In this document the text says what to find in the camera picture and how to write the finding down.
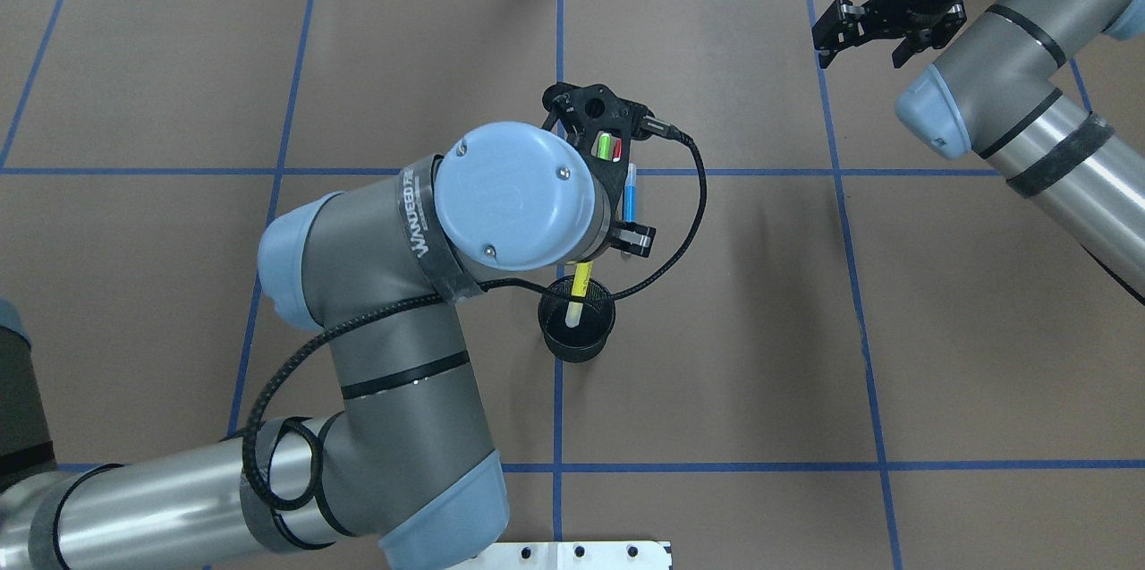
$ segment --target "light blue cap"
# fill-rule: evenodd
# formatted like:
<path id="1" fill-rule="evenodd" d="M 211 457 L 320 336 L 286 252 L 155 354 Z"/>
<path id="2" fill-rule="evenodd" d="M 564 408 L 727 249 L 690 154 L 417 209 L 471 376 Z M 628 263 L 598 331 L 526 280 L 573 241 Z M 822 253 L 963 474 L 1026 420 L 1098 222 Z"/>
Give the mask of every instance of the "light blue cap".
<path id="1" fill-rule="evenodd" d="M 970 151 L 970 133 L 958 112 L 946 78 L 933 64 L 908 86 L 894 104 L 908 129 L 942 157 L 957 158 Z"/>
<path id="2" fill-rule="evenodd" d="M 1143 31 L 1145 31 L 1145 0 L 1132 0 L 1121 16 L 1110 24 L 1105 34 L 1112 39 L 1128 40 L 1140 35 Z"/>
<path id="3" fill-rule="evenodd" d="M 597 206 L 584 158 L 528 122 L 465 134 L 434 179 L 442 230 L 458 251 L 503 271 L 554 264 L 581 244 Z"/>
<path id="4" fill-rule="evenodd" d="M 442 570 L 491 546 L 508 527 L 497 449 L 378 541 L 394 570 Z"/>
<path id="5" fill-rule="evenodd" d="M 322 330 L 310 316 L 302 293 L 302 252 L 306 251 L 306 237 L 310 236 L 315 216 L 318 216 L 326 200 L 339 195 L 342 193 L 332 191 L 322 199 L 286 212 L 262 232 L 262 240 L 259 243 L 259 280 L 262 292 L 274 300 L 278 317 L 294 328 L 310 332 Z"/>
<path id="6" fill-rule="evenodd" d="M 11 330 L 13 333 L 24 338 L 24 342 L 27 342 L 29 347 L 32 347 L 32 339 L 27 337 L 24 325 L 19 322 L 16 306 L 13 306 L 13 302 L 5 300 L 5 298 L 0 298 L 0 328 Z"/>

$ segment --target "mesh pen holder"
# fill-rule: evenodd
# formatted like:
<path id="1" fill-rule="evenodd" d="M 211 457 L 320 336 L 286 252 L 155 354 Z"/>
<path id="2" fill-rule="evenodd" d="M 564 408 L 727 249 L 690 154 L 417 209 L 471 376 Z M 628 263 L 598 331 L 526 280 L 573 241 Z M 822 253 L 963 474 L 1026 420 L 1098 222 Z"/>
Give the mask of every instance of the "mesh pen holder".
<path id="1" fill-rule="evenodd" d="M 572 294 L 572 276 L 561 277 L 548 285 L 555 293 Z M 585 300 L 595 301 L 597 307 L 585 304 L 581 310 L 581 324 L 569 328 L 564 324 L 569 302 L 560 298 L 540 296 L 537 304 L 537 322 L 540 323 L 540 334 L 545 345 L 558 358 L 568 363 L 585 363 L 600 355 L 608 341 L 608 334 L 616 324 L 616 301 L 606 300 L 607 288 L 597 279 L 589 280 L 589 293 Z"/>

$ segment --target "white metal plate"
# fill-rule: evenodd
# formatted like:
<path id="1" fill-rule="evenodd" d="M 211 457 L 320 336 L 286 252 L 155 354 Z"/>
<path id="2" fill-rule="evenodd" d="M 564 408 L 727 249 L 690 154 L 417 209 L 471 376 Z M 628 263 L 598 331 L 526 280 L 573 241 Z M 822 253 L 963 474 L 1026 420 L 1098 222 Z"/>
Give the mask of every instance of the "white metal plate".
<path id="1" fill-rule="evenodd" d="M 672 545 L 668 541 L 493 544 L 453 567 L 453 570 L 506 569 L 672 570 Z"/>

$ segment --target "blue marker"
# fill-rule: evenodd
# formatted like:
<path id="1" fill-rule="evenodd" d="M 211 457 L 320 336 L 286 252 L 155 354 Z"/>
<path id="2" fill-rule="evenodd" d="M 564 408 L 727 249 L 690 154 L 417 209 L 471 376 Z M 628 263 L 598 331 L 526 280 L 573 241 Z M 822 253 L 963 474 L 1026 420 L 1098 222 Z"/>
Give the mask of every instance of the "blue marker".
<path id="1" fill-rule="evenodd" d="M 624 180 L 624 220 L 637 220 L 637 166 L 629 163 L 629 177 Z"/>

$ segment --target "black cable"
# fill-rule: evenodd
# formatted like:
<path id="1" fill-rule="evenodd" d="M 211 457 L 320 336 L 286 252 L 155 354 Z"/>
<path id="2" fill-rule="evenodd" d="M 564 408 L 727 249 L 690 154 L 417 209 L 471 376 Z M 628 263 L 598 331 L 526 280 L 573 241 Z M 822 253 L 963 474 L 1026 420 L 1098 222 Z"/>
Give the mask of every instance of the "black cable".
<path id="1" fill-rule="evenodd" d="M 679 130 L 679 128 L 674 125 L 670 125 L 668 127 L 665 136 L 670 141 L 676 141 L 679 142 L 680 145 L 687 147 L 688 151 L 690 151 L 693 163 L 695 163 L 696 166 L 700 200 L 696 204 L 696 214 L 694 219 L 692 219 L 692 227 L 688 228 L 688 235 L 684 237 L 682 243 L 680 243 L 680 247 L 672 253 L 669 260 L 664 261 L 664 264 L 662 264 L 661 268 L 656 269 L 656 271 L 652 272 L 650 276 L 647 276 L 643 280 L 639 282 L 639 284 L 633 285 L 630 288 L 621 290 L 618 293 L 614 293 L 613 295 L 605 298 L 598 298 L 598 300 L 592 301 L 586 300 L 585 298 L 558 293 L 555 290 L 548 290 L 547 287 L 544 287 L 544 285 L 534 284 L 531 280 L 519 279 L 519 277 L 506 277 L 506 279 L 482 282 L 480 287 L 487 293 L 495 288 L 527 288 L 532 290 L 535 293 L 540 293 L 540 295 L 560 298 L 560 300 L 564 301 L 579 301 L 583 302 L 583 304 L 598 308 L 598 304 L 605 304 L 607 301 L 618 301 L 635 295 L 635 293 L 640 293 L 641 290 L 653 285 L 653 282 L 663 277 L 664 272 L 668 272 L 672 267 L 674 267 L 677 261 L 684 256 L 684 253 L 688 252 L 692 240 L 695 239 L 696 232 L 700 231 L 700 223 L 703 221 L 704 209 L 708 207 L 708 172 L 704 171 L 703 158 L 700 157 L 700 149 L 696 147 L 696 142 L 693 141 L 688 134 Z M 251 490 L 254 491 L 254 494 L 258 496 L 262 502 L 271 509 L 278 512 L 299 509 L 310 502 L 314 498 L 315 489 L 322 482 L 322 443 L 318 441 L 317 436 L 309 430 L 309 428 L 302 426 L 301 420 L 295 420 L 298 428 L 295 428 L 294 425 L 286 426 L 286 428 L 294 432 L 294 434 L 302 436 L 302 440 L 306 441 L 307 445 L 310 448 L 310 480 L 306 485 L 306 490 L 293 499 L 284 499 L 270 489 L 270 482 L 262 476 L 261 472 L 259 472 L 255 444 L 258 442 L 259 428 L 261 428 L 263 423 L 262 415 L 270 405 L 270 399 L 274 398 L 274 395 L 277 394 L 283 383 L 286 382 L 286 379 L 289 379 L 290 375 L 293 374 L 294 371 L 297 371 L 311 354 L 315 353 L 315 350 L 321 349 L 321 347 L 327 345 L 327 342 L 332 342 L 333 339 L 338 339 L 344 334 L 352 332 L 352 330 L 358 330 L 362 328 L 362 326 L 371 325 L 373 322 L 379 322 L 384 318 L 388 318 L 389 316 L 405 312 L 405 310 L 440 304 L 442 301 L 444 300 L 441 295 L 437 293 L 431 293 L 431 295 L 421 295 L 420 298 L 409 298 L 408 300 L 394 301 L 392 304 L 381 306 L 380 309 L 373 309 L 368 314 L 361 314 L 361 316 L 349 318 L 347 322 L 341 322 L 341 324 L 332 326 L 332 328 L 323 330 L 322 333 L 316 334 L 314 339 L 310 339 L 310 341 L 300 347 L 299 350 L 294 350 L 294 355 L 291 355 L 291 357 L 287 358 L 282 366 L 278 366 L 278 371 L 275 371 L 275 374 L 271 375 L 271 378 L 262 387 L 262 390 L 259 391 L 258 397 L 254 398 L 254 404 L 251 405 L 251 411 L 246 415 L 246 425 L 240 432 L 236 433 L 236 436 L 242 434 L 243 438 L 243 477 L 246 478 Z"/>

